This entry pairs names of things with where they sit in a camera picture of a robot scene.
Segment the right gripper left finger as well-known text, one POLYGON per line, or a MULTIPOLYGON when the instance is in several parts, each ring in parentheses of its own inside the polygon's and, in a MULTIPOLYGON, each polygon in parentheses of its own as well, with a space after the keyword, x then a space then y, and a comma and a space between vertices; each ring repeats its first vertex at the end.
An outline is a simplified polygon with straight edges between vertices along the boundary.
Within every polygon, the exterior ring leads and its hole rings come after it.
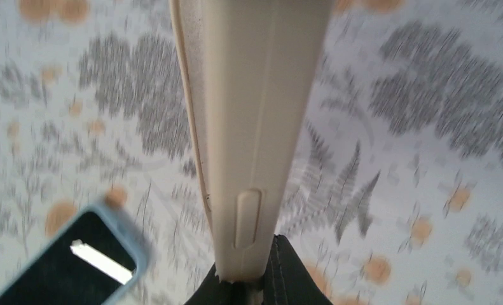
POLYGON ((221 280, 213 264, 197 290, 184 305, 230 305, 233 304, 233 284, 221 280))

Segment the black phone light-blue case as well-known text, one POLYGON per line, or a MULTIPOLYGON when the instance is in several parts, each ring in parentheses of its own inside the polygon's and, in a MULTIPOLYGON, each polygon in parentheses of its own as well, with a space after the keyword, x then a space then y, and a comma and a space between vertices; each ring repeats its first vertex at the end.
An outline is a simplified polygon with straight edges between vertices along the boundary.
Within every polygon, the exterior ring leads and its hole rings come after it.
POLYGON ((0 304, 116 304, 147 266, 134 224, 94 203, 13 277, 0 291, 0 304))

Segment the beige phone case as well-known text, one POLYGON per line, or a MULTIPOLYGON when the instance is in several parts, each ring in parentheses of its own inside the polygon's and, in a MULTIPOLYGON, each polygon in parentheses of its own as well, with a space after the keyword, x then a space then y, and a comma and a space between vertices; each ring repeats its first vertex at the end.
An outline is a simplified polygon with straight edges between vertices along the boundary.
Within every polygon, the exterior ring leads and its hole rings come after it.
POLYGON ((222 281, 265 273, 332 10, 332 1, 170 2, 222 281))

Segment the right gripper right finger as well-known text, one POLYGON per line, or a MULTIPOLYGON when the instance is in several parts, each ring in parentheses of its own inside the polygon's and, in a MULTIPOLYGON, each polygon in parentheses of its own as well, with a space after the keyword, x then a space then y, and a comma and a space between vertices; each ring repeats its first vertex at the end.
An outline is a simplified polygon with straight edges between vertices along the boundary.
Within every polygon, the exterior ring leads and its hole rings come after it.
POLYGON ((272 241, 263 277, 263 304, 332 305, 284 235, 272 241))

